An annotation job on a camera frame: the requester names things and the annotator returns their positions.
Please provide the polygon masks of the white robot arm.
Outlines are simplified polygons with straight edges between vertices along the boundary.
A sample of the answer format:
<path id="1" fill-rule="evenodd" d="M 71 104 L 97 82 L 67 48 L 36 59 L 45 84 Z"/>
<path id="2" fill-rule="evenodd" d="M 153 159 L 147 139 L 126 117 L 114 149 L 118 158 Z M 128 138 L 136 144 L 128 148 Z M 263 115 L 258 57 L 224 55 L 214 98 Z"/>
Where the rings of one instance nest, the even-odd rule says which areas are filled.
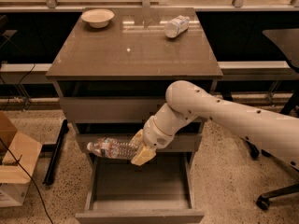
<path id="1" fill-rule="evenodd" d="M 166 90 L 165 103 L 135 135 L 140 146 L 132 164 L 142 165 L 167 147 L 175 134 L 197 118 L 210 119 L 235 135 L 299 169 L 299 119 L 225 101 L 189 81 Z"/>

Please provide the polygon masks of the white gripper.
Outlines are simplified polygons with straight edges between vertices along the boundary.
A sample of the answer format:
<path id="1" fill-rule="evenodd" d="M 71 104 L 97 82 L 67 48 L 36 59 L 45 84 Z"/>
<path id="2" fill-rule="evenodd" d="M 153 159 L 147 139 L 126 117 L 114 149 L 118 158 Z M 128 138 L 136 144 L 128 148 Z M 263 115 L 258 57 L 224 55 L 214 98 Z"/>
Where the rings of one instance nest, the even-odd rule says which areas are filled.
<path id="1" fill-rule="evenodd" d="M 138 149 L 131 160 L 131 164 L 141 166 L 156 156 L 156 149 L 166 148 L 175 134 L 196 119 L 193 114 L 183 114 L 172 109 L 168 103 L 162 105 L 157 113 L 151 116 L 131 139 L 133 147 L 139 147 L 145 142 L 146 146 Z"/>

